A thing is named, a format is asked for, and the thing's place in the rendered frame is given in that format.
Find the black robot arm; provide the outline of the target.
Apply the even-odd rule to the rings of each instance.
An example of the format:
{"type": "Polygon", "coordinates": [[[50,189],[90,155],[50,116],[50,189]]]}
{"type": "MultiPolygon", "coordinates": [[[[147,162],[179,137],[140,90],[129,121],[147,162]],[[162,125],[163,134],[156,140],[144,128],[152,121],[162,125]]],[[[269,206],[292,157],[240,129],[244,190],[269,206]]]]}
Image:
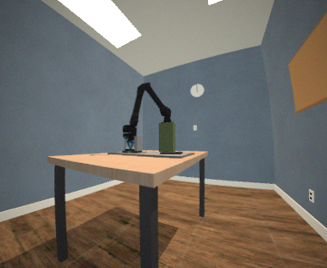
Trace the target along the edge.
{"type": "Polygon", "coordinates": [[[157,95],[155,94],[155,92],[153,91],[150,83],[143,83],[138,87],[137,90],[137,97],[135,100],[135,105],[134,105],[134,110],[132,112],[132,117],[130,119],[130,125],[125,125],[123,126],[123,137],[126,140],[128,138],[132,138],[132,134],[133,133],[137,133],[137,128],[135,126],[137,126],[138,124],[138,114],[139,114],[139,110],[140,110],[140,106],[141,106],[141,102],[142,102],[142,98],[144,95],[144,91],[146,91],[151,97],[152,99],[155,101],[155,103],[157,104],[157,106],[160,109],[161,115],[164,116],[164,122],[161,123],[165,123],[165,122],[171,122],[171,110],[166,107],[161,100],[157,97],[157,95]],[[131,133],[130,133],[131,132],[131,133]]]}

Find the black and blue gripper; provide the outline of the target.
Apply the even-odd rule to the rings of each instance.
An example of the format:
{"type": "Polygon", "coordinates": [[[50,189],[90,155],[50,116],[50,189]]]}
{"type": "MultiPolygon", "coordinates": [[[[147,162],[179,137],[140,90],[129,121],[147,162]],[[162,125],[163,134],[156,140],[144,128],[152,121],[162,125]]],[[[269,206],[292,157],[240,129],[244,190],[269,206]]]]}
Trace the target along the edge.
{"type": "Polygon", "coordinates": [[[133,142],[133,141],[134,141],[134,136],[137,136],[137,133],[133,133],[133,134],[132,134],[132,138],[128,138],[128,139],[127,139],[127,145],[129,146],[130,149],[132,149],[132,145],[134,144],[134,142],[133,142]],[[131,144],[131,147],[130,147],[130,145],[129,145],[130,142],[132,143],[132,144],[131,144]]]}

